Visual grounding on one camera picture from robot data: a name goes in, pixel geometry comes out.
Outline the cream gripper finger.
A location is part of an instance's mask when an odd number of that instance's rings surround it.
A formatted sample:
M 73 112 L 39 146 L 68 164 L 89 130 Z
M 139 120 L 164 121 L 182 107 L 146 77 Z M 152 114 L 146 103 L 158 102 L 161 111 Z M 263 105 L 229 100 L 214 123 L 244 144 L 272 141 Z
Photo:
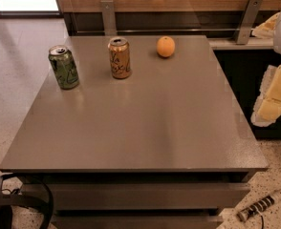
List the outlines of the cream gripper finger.
M 252 32 L 251 35 L 261 38 L 261 39 L 270 39 L 273 38 L 273 33 L 275 30 L 275 25 L 279 12 L 274 14 L 268 20 L 257 26 Z
M 281 65 L 269 65 L 264 72 L 260 94 L 256 98 L 251 115 L 251 123 L 258 127 L 268 127 L 281 116 Z

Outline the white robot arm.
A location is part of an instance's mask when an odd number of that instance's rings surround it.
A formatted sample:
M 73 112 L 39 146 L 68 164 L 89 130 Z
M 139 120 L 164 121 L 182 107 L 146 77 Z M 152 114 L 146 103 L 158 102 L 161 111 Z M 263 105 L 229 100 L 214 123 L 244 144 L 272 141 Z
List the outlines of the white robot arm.
M 281 11 L 257 26 L 252 35 L 272 38 L 274 51 L 281 54 Z M 259 92 L 250 120 L 255 126 L 268 127 L 281 116 L 281 65 L 268 65 Z

